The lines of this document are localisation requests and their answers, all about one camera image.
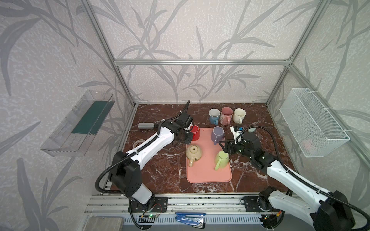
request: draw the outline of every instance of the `silver metal cylinder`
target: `silver metal cylinder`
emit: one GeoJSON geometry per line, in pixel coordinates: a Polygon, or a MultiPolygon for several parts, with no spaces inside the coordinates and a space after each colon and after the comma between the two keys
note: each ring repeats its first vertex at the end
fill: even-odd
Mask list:
{"type": "Polygon", "coordinates": [[[139,123],[138,128],[139,129],[153,129],[154,123],[139,123]]]}

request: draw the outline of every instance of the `teal mat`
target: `teal mat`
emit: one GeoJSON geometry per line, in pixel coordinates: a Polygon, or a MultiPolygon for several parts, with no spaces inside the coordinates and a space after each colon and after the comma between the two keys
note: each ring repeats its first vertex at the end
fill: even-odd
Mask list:
{"type": "Polygon", "coordinates": [[[72,133],[96,135],[114,102],[95,101],[78,122],[72,133]]]}

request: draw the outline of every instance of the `green mug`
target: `green mug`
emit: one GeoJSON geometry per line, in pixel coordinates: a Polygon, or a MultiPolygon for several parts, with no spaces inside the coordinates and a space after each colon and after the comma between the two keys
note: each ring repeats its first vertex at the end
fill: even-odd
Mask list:
{"type": "Polygon", "coordinates": [[[225,153],[224,151],[220,151],[215,158],[215,170],[219,168],[224,168],[229,163],[229,154],[225,153]]]}

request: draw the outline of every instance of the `pink tray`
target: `pink tray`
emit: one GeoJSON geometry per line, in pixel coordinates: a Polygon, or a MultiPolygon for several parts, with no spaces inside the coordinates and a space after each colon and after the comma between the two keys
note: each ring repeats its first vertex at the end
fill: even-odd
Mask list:
{"type": "Polygon", "coordinates": [[[190,183],[224,182],[232,178],[230,163],[222,169],[215,170],[215,158],[222,148],[219,144],[213,144],[212,130],[213,128],[200,128],[200,138],[190,144],[198,145],[203,151],[202,157],[195,161],[192,167],[189,167],[190,160],[186,159],[186,179],[190,183]]]}

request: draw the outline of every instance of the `robotic arm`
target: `robotic arm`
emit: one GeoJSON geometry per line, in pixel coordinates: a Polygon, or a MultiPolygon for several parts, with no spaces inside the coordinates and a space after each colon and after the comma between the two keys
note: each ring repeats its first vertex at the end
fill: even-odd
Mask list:
{"type": "MultiPolygon", "coordinates": [[[[143,211],[153,208],[155,197],[142,183],[141,169],[159,150],[174,140],[190,144],[193,133],[189,130],[193,125],[193,118],[186,113],[188,105],[189,101],[185,106],[186,110],[184,108],[178,116],[162,120],[158,131],[141,145],[127,153],[121,151],[116,153],[112,165],[96,180],[96,190],[101,193],[124,193],[130,200],[137,200],[143,211]],[[107,173],[110,173],[111,182],[119,190],[100,188],[99,182],[107,173]]],[[[240,154],[249,157],[253,166],[278,180],[300,197],[297,199],[268,187],[259,194],[259,202],[262,206],[287,211],[313,226],[316,231],[351,230],[355,225],[351,211],[354,209],[367,219],[367,224],[357,230],[370,229],[370,216],[349,204],[342,193],[338,191],[331,193],[288,168],[281,161],[275,138],[269,130],[260,126],[252,126],[247,129],[234,126],[231,127],[231,131],[234,139],[219,143],[224,152],[230,155],[240,154]],[[255,133],[245,133],[250,128],[261,128],[271,135],[277,157],[262,150],[260,140],[255,133]]]]}

